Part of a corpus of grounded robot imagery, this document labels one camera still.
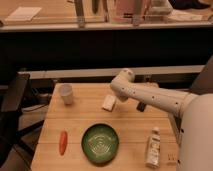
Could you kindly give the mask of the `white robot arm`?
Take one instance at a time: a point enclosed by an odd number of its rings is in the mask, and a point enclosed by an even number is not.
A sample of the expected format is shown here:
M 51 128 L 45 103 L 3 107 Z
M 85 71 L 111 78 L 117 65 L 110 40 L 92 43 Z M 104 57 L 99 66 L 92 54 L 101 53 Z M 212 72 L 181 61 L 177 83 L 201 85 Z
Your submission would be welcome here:
M 132 98 L 182 120 L 177 171 L 213 171 L 213 94 L 139 85 L 134 79 L 134 72 L 124 68 L 110 88 L 121 101 Z

